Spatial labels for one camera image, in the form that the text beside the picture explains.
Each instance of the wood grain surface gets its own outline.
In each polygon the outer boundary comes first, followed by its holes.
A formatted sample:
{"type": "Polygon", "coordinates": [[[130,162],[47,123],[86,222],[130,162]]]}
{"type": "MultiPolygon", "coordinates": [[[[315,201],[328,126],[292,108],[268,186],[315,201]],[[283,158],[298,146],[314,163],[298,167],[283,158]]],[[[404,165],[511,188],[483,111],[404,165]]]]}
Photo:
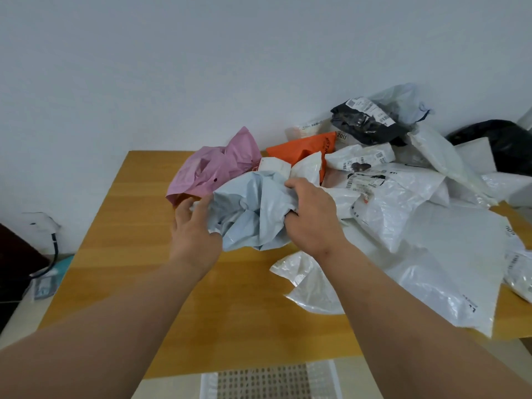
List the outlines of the wood grain surface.
{"type": "MultiPolygon", "coordinates": [[[[164,196],[191,153],[129,152],[40,327],[167,260],[173,210],[164,196]]],[[[494,211],[507,216],[532,249],[530,224],[507,204],[494,211]]],[[[269,268],[296,250],[290,244],[223,253],[185,302],[145,378],[360,355],[344,315],[311,314],[283,296],[293,287],[269,268]]],[[[532,305],[502,286],[494,338],[525,336],[532,336],[532,305]]]]}

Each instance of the orange package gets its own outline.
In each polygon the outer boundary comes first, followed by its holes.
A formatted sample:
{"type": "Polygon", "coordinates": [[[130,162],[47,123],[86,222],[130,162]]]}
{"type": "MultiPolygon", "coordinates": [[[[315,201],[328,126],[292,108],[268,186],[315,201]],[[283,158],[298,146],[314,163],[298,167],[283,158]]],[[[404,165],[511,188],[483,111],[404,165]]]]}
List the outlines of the orange package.
{"type": "Polygon", "coordinates": [[[334,144],[336,141],[336,132],[316,134],[310,137],[300,138],[279,144],[278,146],[268,147],[266,152],[270,157],[276,157],[280,160],[288,162],[292,167],[294,164],[308,157],[310,154],[321,151],[321,170],[320,183],[323,181],[325,175],[325,154],[334,151],[334,144]]]}

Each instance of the electrical outlet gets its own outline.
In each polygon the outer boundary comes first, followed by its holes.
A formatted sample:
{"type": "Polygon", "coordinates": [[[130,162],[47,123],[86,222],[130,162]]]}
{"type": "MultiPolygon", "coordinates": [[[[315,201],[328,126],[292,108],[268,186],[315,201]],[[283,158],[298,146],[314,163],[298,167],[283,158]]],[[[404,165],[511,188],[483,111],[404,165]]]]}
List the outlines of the electrical outlet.
{"type": "Polygon", "coordinates": [[[35,232],[45,232],[47,234],[56,234],[59,231],[59,225],[46,213],[42,211],[36,213],[22,213],[26,225],[35,232]]]}

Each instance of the person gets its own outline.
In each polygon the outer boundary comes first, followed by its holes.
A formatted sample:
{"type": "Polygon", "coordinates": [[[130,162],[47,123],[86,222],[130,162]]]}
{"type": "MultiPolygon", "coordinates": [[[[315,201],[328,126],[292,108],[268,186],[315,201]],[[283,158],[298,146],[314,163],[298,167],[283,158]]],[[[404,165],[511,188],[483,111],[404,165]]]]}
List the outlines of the person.
{"type": "MultiPolygon", "coordinates": [[[[298,213],[290,239],[335,288],[385,399],[531,398],[532,387],[392,281],[347,241],[329,194],[289,179],[298,213]]],[[[170,258],[136,286],[77,312],[0,352],[0,397],[129,398],[196,283],[221,253],[203,198],[176,208],[170,258]]]]}

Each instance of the wall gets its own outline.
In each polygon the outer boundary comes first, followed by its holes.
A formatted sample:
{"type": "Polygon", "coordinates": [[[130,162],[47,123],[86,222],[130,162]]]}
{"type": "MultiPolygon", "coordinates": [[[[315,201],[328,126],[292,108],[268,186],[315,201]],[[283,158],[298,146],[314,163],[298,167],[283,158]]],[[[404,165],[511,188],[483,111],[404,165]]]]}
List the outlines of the wall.
{"type": "Polygon", "coordinates": [[[532,0],[3,0],[0,222],[74,251],[130,149],[260,147],[413,81],[442,132],[530,107],[532,0]]]}

